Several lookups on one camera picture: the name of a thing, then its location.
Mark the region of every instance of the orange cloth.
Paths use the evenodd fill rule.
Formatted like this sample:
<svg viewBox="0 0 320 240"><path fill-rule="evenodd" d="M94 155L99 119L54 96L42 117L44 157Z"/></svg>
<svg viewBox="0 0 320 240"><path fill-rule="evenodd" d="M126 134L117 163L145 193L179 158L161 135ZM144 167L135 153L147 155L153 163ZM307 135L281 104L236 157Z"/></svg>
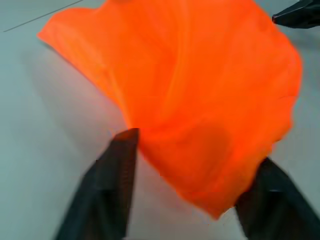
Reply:
<svg viewBox="0 0 320 240"><path fill-rule="evenodd" d="M218 218L291 126L302 64L252 0L108 0L38 34L140 128L140 149Z"/></svg>

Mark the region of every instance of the white table surface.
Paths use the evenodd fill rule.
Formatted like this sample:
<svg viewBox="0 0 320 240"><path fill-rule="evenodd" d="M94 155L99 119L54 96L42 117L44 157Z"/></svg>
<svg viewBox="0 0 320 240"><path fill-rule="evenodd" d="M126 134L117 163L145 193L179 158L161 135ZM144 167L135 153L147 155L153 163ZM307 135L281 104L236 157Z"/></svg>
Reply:
<svg viewBox="0 0 320 240"><path fill-rule="evenodd" d="M0 32L9 31L82 0L0 1Z"/></svg>
<svg viewBox="0 0 320 240"><path fill-rule="evenodd" d="M292 3L259 0L270 14ZM37 39L49 17L0 32L1 240L52 239L80 177L112 134L125 129L120 111ZM300 50L305 70L294 129L272 158L320 213L320 31L282 29ZM244 239L233 210L212 221L181 200L141 156L128 233L137 240Z"/></svg>

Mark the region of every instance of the orange fabric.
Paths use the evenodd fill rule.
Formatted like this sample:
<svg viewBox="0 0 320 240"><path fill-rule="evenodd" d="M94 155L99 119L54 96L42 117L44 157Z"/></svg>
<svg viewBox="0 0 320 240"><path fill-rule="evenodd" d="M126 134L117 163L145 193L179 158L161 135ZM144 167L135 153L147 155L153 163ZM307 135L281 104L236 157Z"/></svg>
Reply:
<svg viewBox="0 0 320 240"><path fill-rule="evenodd" d="M302 64L252 0L108 0L38 34L140 128L140 148L218 218L291 126Z"/></svg>

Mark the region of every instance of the gray surface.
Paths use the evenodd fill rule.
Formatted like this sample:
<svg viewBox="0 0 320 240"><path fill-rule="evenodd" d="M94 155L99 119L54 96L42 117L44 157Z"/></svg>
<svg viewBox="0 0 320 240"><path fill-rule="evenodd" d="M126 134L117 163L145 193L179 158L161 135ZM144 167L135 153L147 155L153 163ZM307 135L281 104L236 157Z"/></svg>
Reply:
<svg viewBox="0 0 320 240"><path fill-rule="evenodd" d="M291 4L260 2L269 13ZM48 19L0 33L1 240L52 239L80 176L125 128L119 110L36 38ZM320 213L320 33L283 31L300 50L305 73L294 129L272 157ZM182 201L141 156L136 183L129 238L244 239L232 210L212 221Z"/></svg>
<svg viewBox="0 0 320 240"><path fill-rule="evenodd" d="M82 0L2 0L0 1L0 32L8 31L81 1Z"/></svg>

